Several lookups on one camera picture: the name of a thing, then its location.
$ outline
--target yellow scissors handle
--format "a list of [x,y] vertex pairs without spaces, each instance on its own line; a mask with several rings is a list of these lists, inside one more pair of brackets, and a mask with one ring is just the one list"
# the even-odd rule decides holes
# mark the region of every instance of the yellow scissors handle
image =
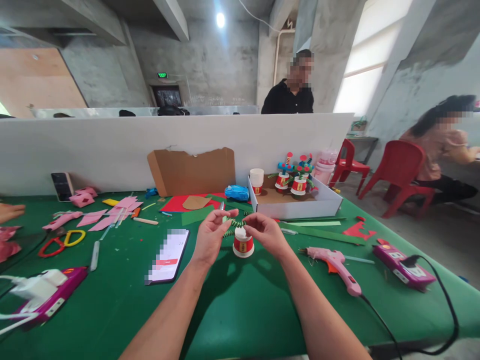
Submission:
[[[75,241],[72,242],[72,243],[69,243],[69,241],[70,241],[70,236],[71,236],[73,233],[79,233],[79,234],[81,234],[81,235],[80,235],[80,237],[79,237],[77,240],[75,240]],[[87,233],[86,233],[85,231],[83,231],[83,230],[69,230],[69,231],[67,231],[67,233],[66,233],[65,241],[63,242],[63,244],[64,244],[66,247],[75,246],[75,245],[77,245],[79,242],[81,242],[81,241],[84,239],[85,235],[87,235]]]

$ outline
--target smartphone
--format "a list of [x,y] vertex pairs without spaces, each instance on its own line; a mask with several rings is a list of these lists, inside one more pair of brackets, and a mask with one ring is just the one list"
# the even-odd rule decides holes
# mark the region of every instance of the smartphone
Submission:
[[53,181],[53,186],[55,186],[58,201],[61,203],[69,202],[69,197],[74,195],[74,187],[72,186],[69,173],[53,172],[50,175]]
[[179,273],[190,230],[171,229],[169,233],[153,261],[151,270],[145,275],[145,285],[171,283]]

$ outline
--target scissors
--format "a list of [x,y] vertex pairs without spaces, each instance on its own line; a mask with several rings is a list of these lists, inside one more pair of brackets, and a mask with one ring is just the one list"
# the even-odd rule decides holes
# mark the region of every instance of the scissors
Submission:
[[[80,237],[77,240],[75,240],[74,242],[70,242],[70,237],[72,236],[73,233],[79,233]],[[60,238],[63,235],[66,235],[65,241],[60,240]],[[81,242],[85,238],[85,235],[87,235],[87,233],[83,230],[69,230],[69,231],[65,232],[65,230],[61,227],[56,232],[56,237],[51,238],[40,249],[40,251],[38,252],[38,256],[41,257],[41,258],[50,258],[52,256],[58,255],[65,249],[65,247],[69,248],[69,247],[77,245],[79,242]],[[60,246],[60,248],[58,250],[54,251],[54,252],[46,254],[45,250],[47,250],[47,248],[50,246],[51,243],[57,243],[58,246]]]

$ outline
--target black shirt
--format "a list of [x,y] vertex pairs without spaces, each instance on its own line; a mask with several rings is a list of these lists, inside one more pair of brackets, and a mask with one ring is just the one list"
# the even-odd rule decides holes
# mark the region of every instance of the black shirt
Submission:
[[286,78],[271,88],[265,98],[262,114],[306,114],[314,112],[314,96],[309,87],[293,95],[285,83]]

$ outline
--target red foam sheet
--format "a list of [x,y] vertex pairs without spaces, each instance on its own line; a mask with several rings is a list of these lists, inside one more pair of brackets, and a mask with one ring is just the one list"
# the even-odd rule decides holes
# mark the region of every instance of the red foam sheet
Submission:
[[[197,195],[193,195],[193,196],[200,196],[200,197],[205,198],[207,195],[208,194],[197,194]],[[218,196],[220,198],[226,199],[225,194],[223,192],[215,192],[212,195],[215,195],[215,196]],[[189,196],[190,195],[181,195],[181,196],[172,197],[170,199],[170,201],[167,202],[165,204],[165,206],[161,208],[160,211],[163,211],[163,212],[166,212],[166,213],[188,213],[188,212],[191,212],[192,210],[188,210],[188,209],[183,207],[183,204],[184,204],[185,200],[187,200],[187,198]],[[213,205],[213,207],[215,209],[218,209],[220,207],[220,203],[218,201],[215,201],[215,200],[210,200],[205,206],[208,207],[210,205]]]

